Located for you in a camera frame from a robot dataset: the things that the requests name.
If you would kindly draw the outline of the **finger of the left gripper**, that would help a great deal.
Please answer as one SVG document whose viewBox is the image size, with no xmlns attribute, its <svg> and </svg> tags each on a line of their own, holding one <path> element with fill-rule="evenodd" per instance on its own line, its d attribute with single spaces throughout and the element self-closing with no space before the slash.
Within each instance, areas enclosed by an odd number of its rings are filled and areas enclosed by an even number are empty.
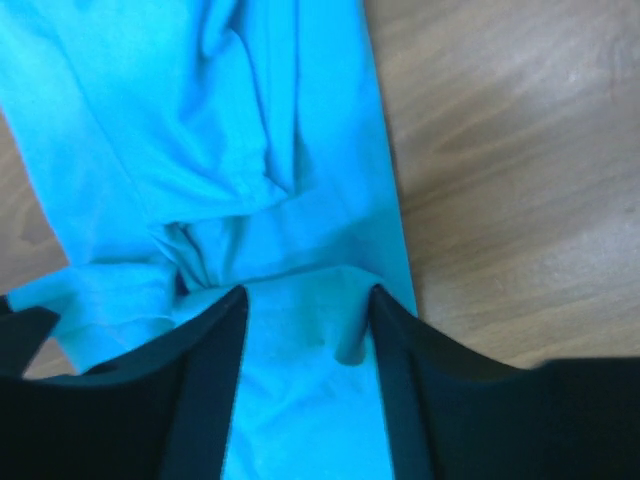
<svg viewBox="0 0 640 480">
<path fill-rule="evenodd" d="M 43 307 L 14 311 L 1 296 L 1 374 L 21 377 L 49 338 L 60 316 Z"/>
</svg>

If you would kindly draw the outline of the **cyan t shirt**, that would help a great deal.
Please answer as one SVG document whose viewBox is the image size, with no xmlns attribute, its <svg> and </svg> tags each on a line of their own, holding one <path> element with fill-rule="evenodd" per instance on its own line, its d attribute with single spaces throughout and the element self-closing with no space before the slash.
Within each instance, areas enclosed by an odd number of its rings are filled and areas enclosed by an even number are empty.
<svg viewBox="0 0 640 480">
<path fill-rule="evenodd" d="M 362 2 L 5 1 L 1 107 L 69 261 L 8 301 L 76 369 L 244 285 L 223 477 L 392 477 L 366 306 L 416 303 Z"/>
</svg>

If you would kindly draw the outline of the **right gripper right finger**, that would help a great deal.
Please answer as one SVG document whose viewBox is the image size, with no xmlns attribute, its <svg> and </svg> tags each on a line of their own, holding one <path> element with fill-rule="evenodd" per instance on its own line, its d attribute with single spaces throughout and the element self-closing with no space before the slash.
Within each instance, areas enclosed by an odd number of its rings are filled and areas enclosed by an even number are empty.
<svg viewBox="0 0 640 480">
<path fill-rule="evenodd" d="M 557 359 L 518 369 L 369 297 L 398 479 L 635 479 L 639 361 Z"/>
</svg>

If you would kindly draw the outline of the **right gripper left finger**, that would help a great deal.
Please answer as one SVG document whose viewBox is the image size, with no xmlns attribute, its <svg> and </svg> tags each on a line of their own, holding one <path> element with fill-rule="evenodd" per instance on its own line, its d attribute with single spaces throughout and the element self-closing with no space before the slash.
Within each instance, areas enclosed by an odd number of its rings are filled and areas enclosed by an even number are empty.
<svg viewBox="0 0 640 480">
<path fill-rule="evenodd" d="M 247 318 L 237 287 L 84 374 L 1 374 L 2 477 L 220 478 Z"/>
</svg>

